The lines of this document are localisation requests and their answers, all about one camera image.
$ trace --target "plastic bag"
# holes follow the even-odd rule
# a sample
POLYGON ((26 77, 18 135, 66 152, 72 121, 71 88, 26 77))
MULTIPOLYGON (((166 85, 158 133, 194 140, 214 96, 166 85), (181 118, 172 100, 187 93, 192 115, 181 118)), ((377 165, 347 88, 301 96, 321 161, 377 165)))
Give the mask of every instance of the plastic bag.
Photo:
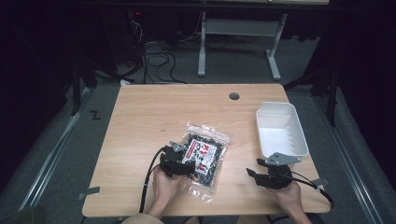
POLYGON ((210 203, 230 137, 207 126, 187 124, 182 142, 187 148, 182 163, 195 161, 195 173, 187 177, 182 188, 195 197, 210 203))

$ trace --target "metal frame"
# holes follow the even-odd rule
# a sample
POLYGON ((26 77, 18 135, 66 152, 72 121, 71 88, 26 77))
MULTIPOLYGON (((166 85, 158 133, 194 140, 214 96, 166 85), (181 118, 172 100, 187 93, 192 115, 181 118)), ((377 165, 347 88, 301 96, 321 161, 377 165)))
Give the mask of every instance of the metal frame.
POLYGON ((206 34, 212 35, 256 35, 273 36, 274 45, 266 50, 267 61, 271 68, 274 80, 280 80, 279 70, 277 69, 275 53, 280 37, 285 26, 288 14, 282 14, 280 21, 239 21, 239 20, 218 20, 208 19, 206 12, 203 12, 201 22, 201 47, 198 62, 198 77, 205 76, 206 65, 206 34))
POLYGON ((169 3, 169 2, 126 2, 126 1, 90 1, 90 0, 61 0, 57 4, 62 6, 91 6, 91 7, 139 7, 142 9, 183 9, 183 10, 201 10, 201 11, 271 11, 271 12, 323 12, 323 13, 346 13, 358 10, 354 7, 335 8, 328 5, 291 5, 279 3, 238 3, 238 2, 209 2, 192 1, 189 3, 169 3))
MULTIPOLYGON (((84 92, 82 93, 82 108, 85 104, 87 104, 88 99, 91 97, 94 88, 85 88, 84 92)), ((74 116, 70 117, 70 120, 67 123, 67 126, 64 129, 64 132, 60 136, 56 146, 48 155, 47 159, 45 160, 43 166, 41 167, 40 171, 38 172, 34 183, 30 187, 28 193, 26 194, 19 211, 28 207, 28 206, 37 206, 38 202, 40 201, 41 195, 44 193, 44 189, 50 182, 53 172, 55 171, 59 160, 61 159, 62 155, 64 154, 65 148, 64 144, 67 141, 69 134, 72 132, 73 127, 76 125, 78 119, 80 117, 80 111, 77 111, 74 116)))
POLYGON ((372 196, 361 179, 361 174, 359 174, 356 169, 351 156, 347 152, 346 146, 344 146, 343 141, 337 132, 337 130, 332 126, 332 124, 327 119, 327 111, 326 106, 322 102, 319 97, 314 97, 314 103, 320 111, 323 120, 326 122, 326 126, 328 127, 330 133, 332 134, 332 139, 336 144, 336 149, 341 160, 341 163, 344 165, 344 169, 346 171, 346 175, 349 178, 350 184, 355 191, 356 197, 361 203, 361 208, 363 209, 364 214, 366 215, 368 221, 372 224, 382 224, 384 221, 379 215, 378 208, 372 200, 372 196))

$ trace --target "product label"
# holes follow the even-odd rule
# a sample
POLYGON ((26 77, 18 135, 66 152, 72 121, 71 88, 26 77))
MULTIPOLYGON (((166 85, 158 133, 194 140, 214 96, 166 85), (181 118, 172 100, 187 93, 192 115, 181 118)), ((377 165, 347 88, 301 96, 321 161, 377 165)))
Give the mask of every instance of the product label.
POLYGON ((215 146, 193 139, 184 155, 182 163, 186 163, 186 161, 195 161, 195 172, 207 175, 215 159, 217 150, 218 148, 215 146))

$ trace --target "hand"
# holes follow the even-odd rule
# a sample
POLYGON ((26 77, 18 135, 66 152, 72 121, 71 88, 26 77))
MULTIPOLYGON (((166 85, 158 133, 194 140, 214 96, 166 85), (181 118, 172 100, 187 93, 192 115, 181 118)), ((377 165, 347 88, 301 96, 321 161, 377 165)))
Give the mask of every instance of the hand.
POLYGON ((292 181, 283 189, 267 189, 274 194, 279 206, 289 215, 294 223, 311 223, 304 212, 301 201, 301 188, 297 182, 292 181))
POLYGON ((161 219, 167 205, 175 198, 180 181, 184 176, 174 175, 169 178, 158 166, 154 168, 153 173, 154 202, 151 204, 147 214, 161 219))

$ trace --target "white plastic container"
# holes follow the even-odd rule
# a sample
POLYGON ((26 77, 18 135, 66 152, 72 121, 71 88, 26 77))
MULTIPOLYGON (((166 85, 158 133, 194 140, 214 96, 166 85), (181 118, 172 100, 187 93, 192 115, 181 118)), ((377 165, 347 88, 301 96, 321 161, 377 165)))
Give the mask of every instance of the white plastic container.
POLYGON ((256 117, 262 159, 275 152, 295 158, 308 155, 308 145, 294 105, 264 102, 256 117))

